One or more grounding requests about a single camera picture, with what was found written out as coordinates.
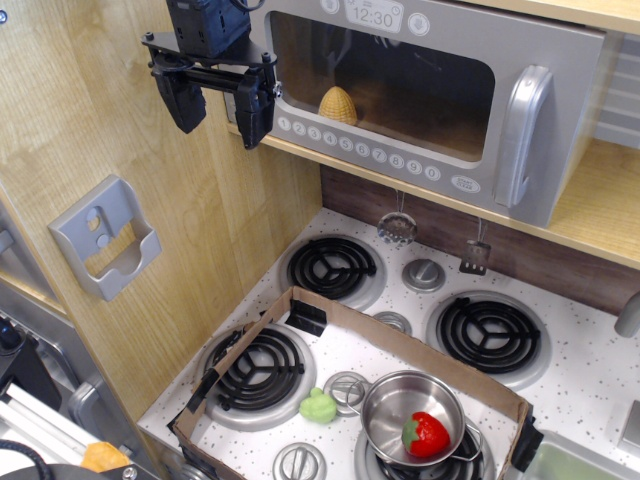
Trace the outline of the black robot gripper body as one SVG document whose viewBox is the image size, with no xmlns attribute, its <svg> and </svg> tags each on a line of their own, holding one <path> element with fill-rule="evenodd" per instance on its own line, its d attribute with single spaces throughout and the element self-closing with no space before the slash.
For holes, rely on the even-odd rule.
<svg viewBox="0 0 640 480">
<path fill-rule="evenodd" d="M 141 41 L 150 52 L 152 75 L 165 100 L 196 86 L 233 91 L 240 82 L 230 73 L 215 73 L 217 65 L 243 66 L 258 77 L 258 89 L 269 99 L 278 96 L 276 56 L 250 39 L 256 1 L 168 1 L 172 23 L 168 32 L 146 32 Z"/>
</svg>

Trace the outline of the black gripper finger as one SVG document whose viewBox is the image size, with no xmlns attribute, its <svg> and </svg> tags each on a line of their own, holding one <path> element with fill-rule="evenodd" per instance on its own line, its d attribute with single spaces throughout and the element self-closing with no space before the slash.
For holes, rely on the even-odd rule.
<svg viewBox="0 0 640 480">
<path fill-rule="evenodd" d="M 176 126 L 185 134 L 191 133 L 206 116 L 206 101 L 201 87 L 180 71 L 154 67 L 152 76 Z"/>
<path fill-rule="evenodd" d="M 273 128 L 275 98 L 256 75 L 245 75 L 236 92 L 235 118 L 243 145 L 254 149 Z"/>
</svg>

